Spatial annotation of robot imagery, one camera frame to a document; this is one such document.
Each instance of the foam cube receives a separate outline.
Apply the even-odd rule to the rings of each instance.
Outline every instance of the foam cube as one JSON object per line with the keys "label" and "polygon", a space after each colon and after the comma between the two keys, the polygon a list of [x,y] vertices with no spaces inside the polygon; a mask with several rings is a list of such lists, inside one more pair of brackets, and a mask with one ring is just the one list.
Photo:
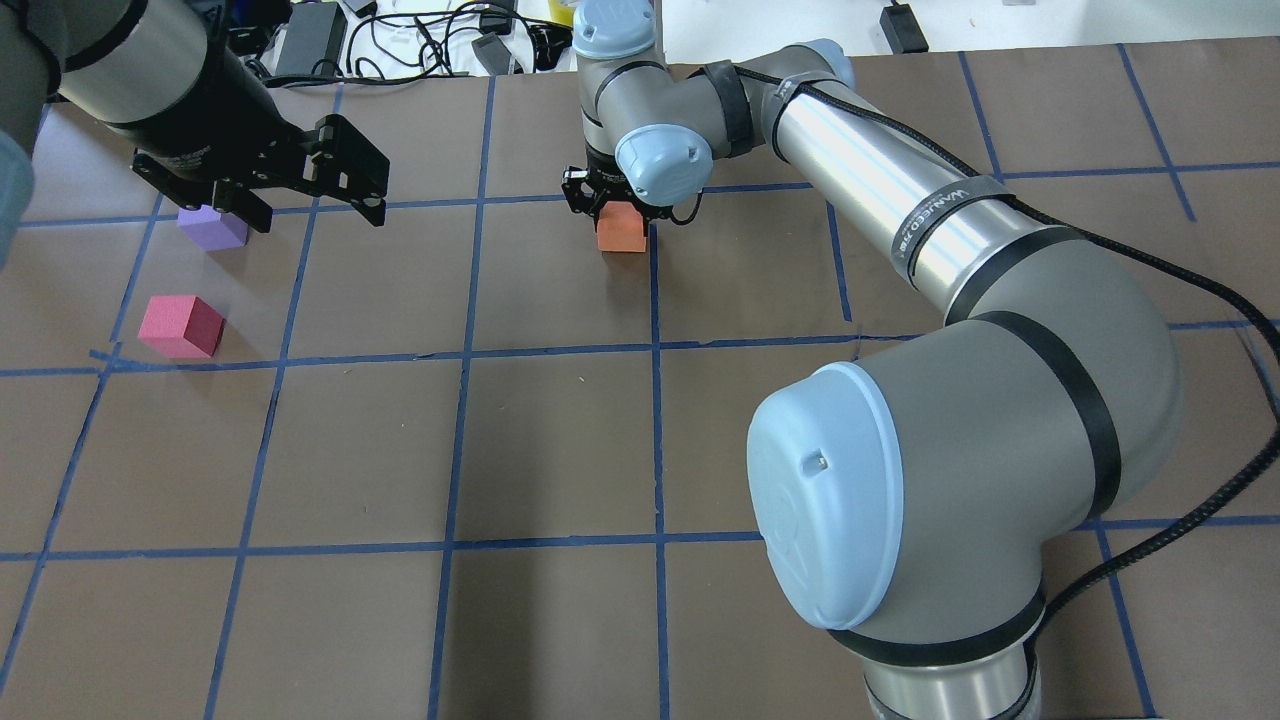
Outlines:
{"label": "foam cube", "polygon": [[605,202],[595,223],[595,245],[602,252],[644,252],[649,249],[644,217],[635,205],[621,200]]}
{"label": "foam cube", "polygon": [[178,210],[178,227],[206,251],[243,247],[248,242],[248,223],[209,205],[200,210]]}
{"label": "foam cube", "polygon": [[138,340],[165,357],[212,357],[223,316],[195,295],[156,295],[142,315]]}

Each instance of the blue tape line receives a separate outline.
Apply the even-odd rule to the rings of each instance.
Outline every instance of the blue tape line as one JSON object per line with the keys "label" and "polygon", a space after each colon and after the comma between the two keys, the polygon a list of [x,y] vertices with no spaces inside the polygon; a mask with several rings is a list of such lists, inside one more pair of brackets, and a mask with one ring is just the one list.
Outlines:
{"label": "blue tape line", "polygon": [[1174,165],[1179,173],[1204,173],[1216,170],[1274,170],[1280,168],[1277,163],[1220,163],[1208,165]]}
{"label": "blue tape line", "polygon": [[[1167,528],[1176,518],[1144,518],[1135,520],[1085,520],[1069,532],[1105,530],[1158,530]],[[1210,518],[1204,527],[1256,528],[1280,525],[1280,515],[1230,515]],[[726,543],[762,542],[758,530],[710,530],[663,533],[666,544],[682,543]],[[617,536],[564,536],[534,538],[499,538],[481,541],[454,541],[454,552],[484,552],[490,550],[527,550],[544,547],[599,547],[654,544],[657,533],[617,534]],[[124,560],[124,559],[173,559],[173,557],[276,557],[294,555],[379,555],[396,552],[435,552],[445,548],[444,541],[381,542],[381,543],[342,543],[342,544],[302,544],[302,546],[250,546],[238,547],[175,547],[175,548],[134,548],[134,550],[61,550],[51,551],[47,560]],[[40,552],[0,553],[0,562],[29,562],[37,560]]]}
{"label": "blue tape line", "polygon": [[140,373],[221,373],[234,370],[262,370],[280,368],[287,363],[279,360],[246,360],[243,363],[174,363],[172,365],[159,365],[151,363],[138,363],[137,360],[118,359],[111,365],[111,374],[129,375]]}
{"label": "blue tape line", "polygon": [[97,368],[15,368],[0,370],[0,378],[41,378],[49,375],[96,375]]}
{"label": "blue tape line", "polygon": [[[466,205],[466,206],[479,205],[479,202],[480,201],[476,200],[475,197],[462,197],[452,200],[402,200],[399,202],[388,202],[387,208],[389,210],[401,210],[406,208],[454,208],[460,205]],[[342,208],[346,209],[349,206],[343,205]]]}
{"label": "blue tape line", "polygon": [[133,559],[174,559],[174,557],[236,557],[234,547],[170,547],[154,550],[64,550],[49,553],[49,560],[133,560]]}
{"label": "blue tape line", "polygon": [[[116,343],[115,352],[119,351],[120,346]],[[97,407],[102,402],[102,392],[106,389],[106,382],[110,378],[110,368],[104,369],[97,377],[97,388],[93,389],[93,398],[88,404],[88,410],[84,411],[84,421],[81,424],[81,432],[76,437],[76,445],[72,447],[72,456],[67,461],[67,471],[63,473],[63,482],[58,487],[58,500],[54,502],[54,512],[49,518],[49,525],[45,528],[45,542],[41,544],[36,565],[31,570],[31,580],[27,583],[27,592],[22,596],[22,607],[18,610],[18,621],[14,623],[13,634],[9,637],[9,646],[4,653],[4,664],[0,665],[0,696],[4,694],[4,688],[9,682],[9,673],[13,671],[13,660],[18,653],[18,644],[22,642],[22,633],[27,626],[27,616],[31,614],[36,589],[40,587],[40,578],[45,573],[45,565],[54,546],[54,536],[58,533],[58,523],[61,520],[63,509],[67,506],[67,496],[70,493],[72,480],[76,478],[76,470],[79,466],[84,441],[88,438],[93,418],[97,415]]]}
{"label": "blue tape line", "polygon": [[1101,168],[1094,170],[1030,170],[1025,173],[1006,173],[1005,179],[1038,178],[1089,178],[1107,176],[1162,176],[1169,168]]}
{"label": "blue tape line", "polygon": [[654,534],[567,536],[556,538],[511,538],[485,541],[453,541],[454,551],[529,550],[535,547],[599,547],[613,544],[653,544]]}
{"label": "blue tape line", "polygon": [[442,541],[372,542],[346,544],[260,546],[244,548],[248,557],[293,557],[310,555],[388,555],[398,552],[436,552],[444,550]]}
{"label": "blue tape line", "polygon": [[151,245],[151,234],[156,229],[156,219],[160,217],[160,206],[164,205],[164,193],[156,193],[156,202],[151,208],[151,217],[147,219],[147,229],[142,231],[142,242],[138,243],[138,252],[133,258],[133,269],[129,270],[129,282],[124,286],[124,296],[120,297],[120,309],[115,314],[115,323],[111,325],[111,337],[108,342],[120,340],[120,325],[124,324],[124,315],[129,311],[129,301],[133,299],[133,288],[138,284],[138,274],[142,272],[142,261],[147,256],[147,247]]}
{"label": "blue tape line", "polygon": [[872,342],[892,342],[892,341],[908,341],[920,337],[920,333],[911,334],[827,334],[827,336],[806,336],[806,337],[759,337],[759,338],[735,338],[735,340],[710,340],[710,341],[696,341],[696,340],[682,340],[671,341],[662,343],[663,350],[703,350],[710,347],[776,347],[776,346],[791,346],[791,345],[841,345],[845,342],[872,341]]}
{"label": "blue tape line", "polygon": [[667,643],[667,498],[662,455],[662,304],[658,283],[658,227],[649,224],[649,340],[653,368],[654,573],[658,606],[658,716],[671,719],[671,673]]}
{"label": "blue tape line", "polygon": [[667,533],[666,539],[671,542],[756,542],[763,541],[759,530],[730,530],[712,533]]}
{"label": "blue tape line", "polygon": [[122,223],[145,223],[151,215],[123,215],[115,218],[77,218],[68,220],[27,220],[18,223],[19,229],[28,228],[76,228],[82,225],[118,225]]}
{"label": "blue tape line", "polygon": [[[1111,543],[1107,542],[1107,533],[1102,527],[1094,529],[1098,538],[1098,550],[1102,551],[1102,561],[1111,561]],[[1129,651],[1129,666],[1133,669],[1133,679],[1138,685],[1138,697],[1142,700],[1142,711],[1147,717],[1156,716],[1156,706],[1151,701],[1151,688],[1147,685],[1147,674],[1142,669],[1142,656],[1138,653],[1138,641],[1134,638],[1133,626],[1129,624],[1129,610],[1125,607],[1124,592],[1120,589],[1120,578],[1111,575],[1107,578],[1111,584],[1111,600],[1115,602],[1116,619],[1120,621],[1120,633],[1124,635],[1125,648]]]}
{"label": "blue tape line", "polygon": [[390,355],[343,355],[334,357],[291,357],[285,365],[355,365],[358,363],[417,363],[420,360],[460,360],[461,352],[393,352]]}
{"label": "blue tape line", "polygon": [[471,287],[467,292],[467,325],[462,341],[462,372],[458,379],[458,414],[453,423],[453,464],[449,468],[449,503],[444,520],[444,552],[440,559],[440,588],[435,601],[435,639],[431,643],[431,680],[428,689],[426,717],[440,712],[440,678],[444,666],[444,635],[449,616],[449,587],[453,577],[453,538],[458,524],[458,492],[462,486],[462,447],[471,387],[471,348],[475,343],[476,299],[480,295],[480,252],[484,240],[485,190],[489,184],[489,141],[493,136],[493,97],[495,78],[489,78],[485,94],[484,132],[480,145],[480,178],[476,183],[476,219],[471,238]]}
{"label": "blue tape line", "polygon": [[982,141],[987,145],[987,158],[991,160],[991,174],[997,181],[1004,182],[1005,173],[1000,168],[1000,158],[996,155],[996,143],[991,137],[991,127],[987,126],[987,114],[982,111],[982,100],[978,97],[978,86],[973,82],[973,72],[969,70],[969,59],[964,51],[956,53],[960,60],[960,72],[964,73],[964,83],[969,88],[969,100],[973,101],[973,111],[978,117],[978,129],[982,132]]}
{"label": "blue tape line", "polygon": [[486,197],[488,205],[509,205],[512,202],[562,202],[563,195],[512,195],[508,197]]}
{"label": "blue tape line", "polygon": [[623,345],[571,345],[564,347],[522,347],[515,350],[476,350],[472,357],[534,357],[543,355],[586,355],[586,354],[612,354],[612,352],[648,352],[653,346],[648,343]]}
{"label": "blue tape line", "polygon": [[1147,105],[1147,95],[1142,91],[1142,83],[1138,82],[1138,74],[1133,70],[1133,63],[1129,61],[1129,51],[1125,50],[1124,45],[1116,45],[1116,50],[1120,51],[1120,61],[1124,63],[1124,72],[1129,76],[1129,83],[1133,85],[1133,92],[1138,96],[1138,105],[1142,106],[1142,114],[1147,118],[1147,127],[1151,128],[1151,135],[1156,140],[1156,149],[1160,150],[1160,156],[1165,160],[1165,168],[1169,170],[1169,179],[1174,183],[1174,191],[1178,192],[1178,200],[1183,204],[1183,211],[1187,213],[1187,219],[1196,222],[1196,213],[1192,210],[1192,204],[1187,199],[1187,192],[1183,190],[1183,181],[1178,178],[1178,170],[1174,168],[1174,159],[1169,155],[1169,149],[1165,147],[1165,138],[1160,135],[1160,127],[1156,124],[1156,117],[1151,113],[1151,106]]}
{"label": "blue tape line", "polygon": [[[334,95],[338,102],[340,94]],[[253,478],[250,483],[248,501],[244,503],[244,521],[241,525],[241,538],[238,553],[236,556],[236,569],[232,571],[230,588],[227,592],[227,610],[223,614],[223,629],[218,635],[218,651],[214,655],[214,670],[209,678],[209,694],[205,697],[205,720],[212,720],[214,710],[218,706],[218,691],[221,687],[223,666],[227,661],[227,646],[230,642],[232,626],[236,623],[236,605],[239,601],[241,580],[244,577],[244,557],[250,537],[253,533],[253,516],[257,511],[257,497],[262,488],[262,473],[266,469],[266,454],[271,445],[271,433],[275,429],[275,410],[280,400],[280,391],[284,387],[285,360],[289,356],[289,342],[293,336],[293,323],[298,313],[298,300],[302,296],[302,279],[307,272],[307,258],[311,254],[311,238],[315,233],[316,210],[320,208],[320,199],[311,201],[311,214],[307,217],[307,229],[302,236],[302,249],[298,252],[298,269],[293,277],[293,291],[289,295],[289,311],[284,319],[284,332],[280,336],[280,354],[275,368],[275,380],[271,386],[271,400],[266,406],[266,418],[262,421],[262,441],[259,445],[257,459],[253,462]]]}
{"label": "blue tape line", "polygon": [[840,250],[840,228],[836,223],[836,208],[827,202],[827,229],[831,232],[831,255],[836,261],[836,283],[840,287],[840,310],[845,314],[845,322],[852,323],[854,315],[849,310],[849,287],[845,284],[845,256]]}
{"label": "blue tape line", "polygon": [[237,550],[236,569],[232,571],[232,585],[227,592],[227,609],[223,611],[223,629],[218,634],[218,651],[214,655],[214,671],[209,679],[209,694],[205,696],[205,720],[212,720],[218,705],[218,691],[223,683],[223,664],[227,661],[227,644],[232,637],[232,623],[236,620],[236,602],[239,600],[239,584],[244,578],[244,553]]}
{"label": "blue tape line", "polygon": [[773,183],[758,183],[758,184],[721,184],[716,187],[703,188],[703,192],[708,195],[719,195],[722,192],[771,192],[774,190],[812,190],[813,184],[808,182],[773,182]]}

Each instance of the black power brick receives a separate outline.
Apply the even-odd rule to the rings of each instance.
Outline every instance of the black power brick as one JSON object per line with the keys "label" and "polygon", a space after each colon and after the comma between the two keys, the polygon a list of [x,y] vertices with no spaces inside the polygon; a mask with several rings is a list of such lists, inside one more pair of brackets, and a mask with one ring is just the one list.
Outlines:
{"label": "black power brick", "polygon": [[920,32],[920,23],[915,22],[915,13],[910,5],[893,5],[881,12],[881,29],[895,55],[904,53],[928,53],[929,42]]}

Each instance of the light blue joint cap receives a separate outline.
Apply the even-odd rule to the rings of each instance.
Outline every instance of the light blue joint cap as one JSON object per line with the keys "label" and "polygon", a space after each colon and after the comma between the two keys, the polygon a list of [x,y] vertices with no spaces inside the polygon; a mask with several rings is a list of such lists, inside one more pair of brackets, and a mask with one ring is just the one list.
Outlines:
{"label": "light blue joint cap", "polygon": [[591,60],[627,58],[657,38],[649,0],[582,0],[573,13],[573,51]]}
{"label": "light blue joint cap", "polygon": [[849,61],[845,49],[838,42],[827,37],[819,37],[818,40],[797,42],[796,45],[803,45],[822,55],[822,59],[827,60],[827,65],[831,67],[832,74],[840,78],[840,82],[847,85],[849,90],[856,90],[854,86],[854,64]]}
{"label": "light blue joint cap", "polygon": [[613,159],[636,197],[658,208],[690,197],[712,178],[712,146],[684,126],[639,127],[622,136]]}
{"label": "light blue joint cap", "polygon": [[746,474],[796,612],[829,630],[876,612],[902,538],[902,459],[876,380],[833,363],[767,397],[746,434]]}
{"label": "light blue joint cap", "polygon": [[9,259],[9,246],[18,232],[18,222],[27,211],[36,177],[31,159],[18,142],[0,131],[0,269]]}

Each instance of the cable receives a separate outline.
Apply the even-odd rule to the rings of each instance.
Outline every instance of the cable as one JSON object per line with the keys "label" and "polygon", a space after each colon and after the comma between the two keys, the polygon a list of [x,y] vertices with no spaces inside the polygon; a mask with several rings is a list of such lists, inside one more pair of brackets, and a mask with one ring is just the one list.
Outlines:
{"label": "cable", "polygon": [[369,63],[370,65],[374,67],[375,70],[378,70],[378,79],[383,79],[383,81],[387,79],[387,73],[384,73],[383,69],[378,67],[378,63],[370,60],[369,58],[356,58],[356,74],[357,76],[365,77],[364,73],[360,72],[360,63],[361,61]]}
{"label": "cable", "polygon": [[[737,73],[749,79],[765,82],[769,85],[780,85],[782,82],[781,78],[767,76],[764,73],[758,73],[755,70],[742,67],[737,68]],[[940,158],[942,158],[942,160],[945,160],[956,170],[968,177],[975,177],[982,174],[973,167],[970,167],[968,163],[965,163],[964,160],[955,156],[945,147],[934,142],[932,138],[916,131],[915,128],[908,126],[906,123],[895,120],[892,118],[888,118],[873,110],[868,110],[865,108],[859,108],[858,105],[835,97],[833,95],[824,92],[818,87],[814,87],[814,85],[812,83],[801,85],[797,92],[809,95],[817,99],[818,101],[829,105],[832,108],[836,108],[838,110],[844,110],[859,118],[864,118],[879,123],[884,127],[888,127],[893,131],[897,131],[902,136],[909,137],[915,142],[919,142],[929,151],[937,154]],[[1234,307],[1236,311],[1239,311],[1240,315],[1243,315],[1244,319],[1248,320],[1249,324],[1253,325],[1253,328],[1262,334],[1262,340],[1266,341],[1267,347],[1271,348],[1271,352],[1272,355],[1275,355],[1276,361],[1280,363],[1280,331],[1276,331],[1276,327],[1271,324],[1267,316],[1239,292],[1231,290],[1230,287],[1217,281],[1207,278],[1199,273],[1188,270],[1187,268],[1183,268],[1180,265],[1175,265],[1174,263],[1170,263],[1169,260],[1165,260],[1162,258],[1157,258],[1148,252],[1143,252],[1142,250],[1130,247],[1121,242],[1116,242],[1111,238],[1103,237],[1094,232],[1078,228],[1070,223],[1064,223],[1062,220],[1047,213],[1042,213],[1032,208],[1030,205],[1016,197],[1007,199],[1005,200],[1005,202],[1007,202],[1012,209],[1018,210],[1019,213],[1023,213],[1024,215],[1032,218],[1038,223],[1046,225],[1065,225],[1068,228],[1071,228],[1079,232],[1082,236],[1088,238],[1098,247],[1110,250],[1132,260],[1137,260],[1138,263],[1142,263],[1149,268],[1155,268],[1156,270],[1160,270],[1167,275],[1171,275],[1188,284],[1198,287],[1199,290],[1203,290],[1210,295],[1219,297],[1220,300],[1225,301],[1228,305]],[[1169,525],[1164,530],[1160,530],[1158,533],[1151,536],[1149,538],[1139,542],[1134,547],[1121,552],[1120,555],[1112,557],[1111,560],[1102,562],[1097,568],[1093,568],[1088,573],[1080,575],[1075,582],[1068,585],[1066,589],[1064,589],[1056,597],[1053,597],[1053,600],[1050,601],[1050,603],[1044,607],[1044,616],[1041,621],[1039,628],[1036,630],[1034,637],[1039,637],[1039,632],[1050,623],[1050,620],[1052,620],[1062,610],[1062,607],[1066,606],[1066,603],[1079,597],[1080,593],[1083,593],[1088,588],[1119,573],[1120,570],[1124,570],[1125,568],[1146,559],[1147,556],[1158,552],[1160,550],[1164,550],[1166,546],[1169,546],[1169,543],[1181,538],[1187,533],[1202,525],[1206,520],[1208,520],[1217,511],[1225,507],[1226,503],[1235,500],[1235,497],[1239,496],[1242,492],[1244,492],[1244,489],[1248,488],[1254,480],[1262,477],[1262,474],[1266,473],[1272,464],[1275,464],[1277,456],[1280,456],[1280,418],[1276,419],[1275,429],[1271,432],[1270,439],[1267,439],[1267,442],[1262,446],[1262,450],[1260,450],[1257,455],[1253,456],[1252,460],[1245,462],[1244,466],[1240,468],[1240,470],[1231,477],[1231,479],[1229,479],[1213,495],[1206,498],[1204,502],[1201,502],[1198,506],[1196,506],[1196,509],[1193,509],[1190,512],[1175,520],[1171,525]]]}
{"label": "cable", "polygon": [[[467,3],[458,5],[452,10],[431,10],[420,13],[387,13],[380,15],[370,15],[356,23],[355,28],[351,31],[352,40],[348,41],[347,49],[343,53],[344,58],[343,65],[346,67],[348,76],[355,74],[360,77],[357,68],[353,65],[352,50],[355,45],[355,37],[360,33],[361,29],[369,27],[370,28],[369,32],[374,46],[376,46],[379,50],[381,50],[383,53],[385,53],[402,65],[422,68],[425,72],[434,72],[436,69],[443,69],[444,74],[447,74],[448,77],[456,77],[457,73],[454,73],[453,70],[453,58],[451,56],[449,53],[449,41],[460,32],[466,32],[466,31],[479,32],[479,28],[472,26],[456,27],[454,23],[462,18],[479,17],[483,12],[498,13],[509,17],[515,20],[518,20],[524,26],[525,33],[529,36],[529,42],[531,46],[535,47],[535,50],[536,45],[534,42],[534,33],[532,33],[534,28],[564,27],[557,23],[529,18],[513,10],[507,10],[506,8],[490,5],[484,0],[470,0]],[[390,20],[412,20],[412,24],[401,24]],[[419,33],[422,35],[424,37],[424,44],[419,47],[417,53],[419,63],[417,64],[410,63],[403,58],[399,58],[388,51],[388,49],[383,46],[376,37],[376,31],[374,29],[375,24],[381,24],[384,27],[390,27],[396,29],[417,29]],[[436,41],[434,37],[431,37],[430,32],[428,31],[430,26],[439,26],[439,24],[444,24],[443,41]],[[428,50],[430,50],[431,54],[435,56],[435,64],[433,64],[430,69],[425,68]],[[531,68],[530,72],[536,72],[536,68]]]}
{"label": "cable", "polygon": [[[369,58],[358,58],[357,60],[365,60],[372,63]],[[316,87],[321,85],[370,85],[378,87],[392,87],[397,85],[408,85],[411,82],[417,82],[420,79],[429,78],[443,78],[449,77],[434,72],[434,67],[425,73],[419,73],[416,76],[408,77],[394,77],[394,78],[371,78],[371,77],[347,77],[347,76],[271,76],[260,77],[265,87]]]}
{"label": "cable", "polygon": [[676,218],[675,215],[672,215],[671,217],[671,224],[680,225],[680,227],[687,225],[689,223],[694,222],[694,218],[698,217],[698,210],[701,209],[701,206],[703,206],[703,191],[699,190],[698,191],[698,200],[694,201],[694,209],[692,209],[692,211],[689,213],[689,217],[685,218],[684,220],[681,220],[681,219]]}

